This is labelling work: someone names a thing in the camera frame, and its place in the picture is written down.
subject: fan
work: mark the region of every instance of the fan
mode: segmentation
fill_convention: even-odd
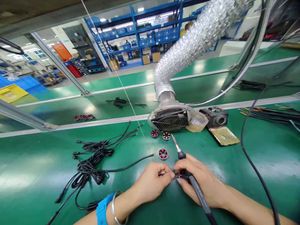
[[[173,92],[163,92],[159,96],[158,108],[148,116],[148,123],[161,131],[178,130],[188,127],[194,115],[194,109],[180,105]]]

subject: green table surface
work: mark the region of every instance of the green table surface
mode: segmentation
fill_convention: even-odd
[[[300,109],[300,102],[293,102]],[[245,116],[237,109],[228,110],[227,127],[240,138]],[[111,157],[99,164],[99,169],[117,169],[158,153],[161,148],[169,152],[165,163],[171,168],[177,161],[173,141],[150,137],[152,128],[147,121],[138,135],[124,140]],[[138,126],[130,124],[129,130]],[[101,141],[125,131],[127,123],[36,133],[0,138],[0,224],[46,224],[61,204],[54,201],[67,181],[76,173],[78,162],[72,152],[80,151],[82,144],[76,140]],[[207,130],[191,133],[185,128],[174,131],[181,149],[205,163],[224,183],[236,188],[250,198],[270,207],[258,177],[243,154],[240,144],[219,147]],[[300,222],[300,138],[292,125],[249,118],[245,131],[245,147],[264,178],[277,206],[278,212]],[[86,159],[91,154],[81,155]],[[156,155],[121,171],[108,173],[105,183],[92,180],[82,190],[78,201],[82,206],[103,199],[117,190],[125,191],[133,185],[151,161],[161,162]],[[72,192],[69,188],[66,197]],[[85,215],[78,210],[72,196],[52,225],[73,224]],[[219,224],[242,224],[230,213],[212,209]],[[144,204],[129,217],[128,224],[209,224],[203,210],[181,189],[176,181],[153,202]]]
[[[268,83],[274,74],[279,73],[290,63],[291,61],[250,68],[243,79]],[[275,83],[278,84],[282,82],[293,81],[292,85],[300,85],[300,77],[298,75],[299,65],[300,63],[295,64]],[[223,90],[235,74],[235,71],[224,72],[183,80],[175,80],[172,81],[171,84],[176,93],[176,99],[179,102],[202,102],[217,95],[221,90]],[[299,91],[300,87],[274,88],[268,90],[262,96],[262,98],[286,96]],[[116,97],[127,99],[126,93],[132,102],[147,104],[147,107],[141,107],[137,105],[133,106],[133,112],[130,105],[120,109],[114,106],[113,102],[106,102],[106,100],[114,100]],[[134,113],[136,115],[149,114],[158,106],[158,102],[153,102],[153,99],[156,99],[154,85],[129,88],[126,89],[126,93],[124,90],[117,90],[87,97],[24,106],[19,107],[19,109],[28,112],[48,123],[65,125],[84,122],[82,120],[78,122],[73,120],[75,115],[93,114],[95,116],[94,120],[104,120],[132,116]],[[237,90],[232,88],[222,97],[203,106],[254,100],[258,94],[259,91],[256,90]],[[0,133],[5,133],[25,130],[28,129],[28,126],[22,125],[19,122],[15,122],[10,118],[0,115],[0,128]]]

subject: workbench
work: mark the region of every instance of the workbench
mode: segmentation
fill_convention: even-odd
[[[300,109],[300,101],[293,104]],[[238,137],[245,116],[237,109],[230,109],[227,127]],[[106,157],[99,169],[117,169],[134,161],[158,153],[161,148],[169,152],[164,161],[171,168],[177,161],[177,152],[172,140],[150,136],[152,128],[147,121],[140,121],[142,131],[124,140],[111,157]],[[54,204],[68,180],[76,173],[78,162],[72,152],[80,151],[82,144],[76,140],[98,142],[123,133],[127,122],[102,126],[60,130],[24,136],[0,138],[1,145],[1,217],[0,224],[41,225],[46,224],[61,204]],[[136,121],[129,130],[138,126]],[[181,149],[205,163],[224,183],[236,188],[255,201],[270,207],[265,191],[243,154],[240,144],[219,147],[207,130],[191,133],[182,128],[173,132]],[[292,125],[273,123],[249,118],[245,130],[245,148],[265,180],[278,212],[300,222],[300,138]],[[86,159],[91,154],[80,155]],[[105,198],[117,190],[127,190],[133,185],[146,165],[152,161],[162,162],[158,156],[142,160],[121,171],[108,173],[101,185],[94,181],[84,187],[78,197],[81,206]],[[68,189],[63,201],[72,192]],[[52,225],[73,224],[85,215],[78,210],[73,195],[62,208]],[[242,224],[229,212],[212,209],[219,224]],[[203,224],[209,222],[203,210],[186,195],[176,181],[153,202],[144,204],[130,216],[128,224]]]

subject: ductwork hose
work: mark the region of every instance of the ductwork hose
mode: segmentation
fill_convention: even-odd
[[[174,90],[170,79],[209,50],[221,34],[252,5],[254,0],[211,0],[204,12],[187,32],[174,44],[154,70],[157,95]]]

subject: silver bangle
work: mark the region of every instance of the silver bangle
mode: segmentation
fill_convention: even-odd
[[[112,215],[115,215],[115,198],[116,198],[116,195],[118,194],[118,193],[123,193],[123,191],[117,191],[115,194],[114,194],[114,196],[113,196],[113,198],[112,198]],[[126,220],[125,220],[125,223],[119,223],[119,221],[118,221],[118,219],[117,219],[117,217],[114,217],[114,219],[115,219],[115,222],[116,222],[116,224],[117,225],[125,225],[126,223],[127,223],[127,221],[128,221],[128,217],[129,216],[127,216],[127,218],[126,218]]]

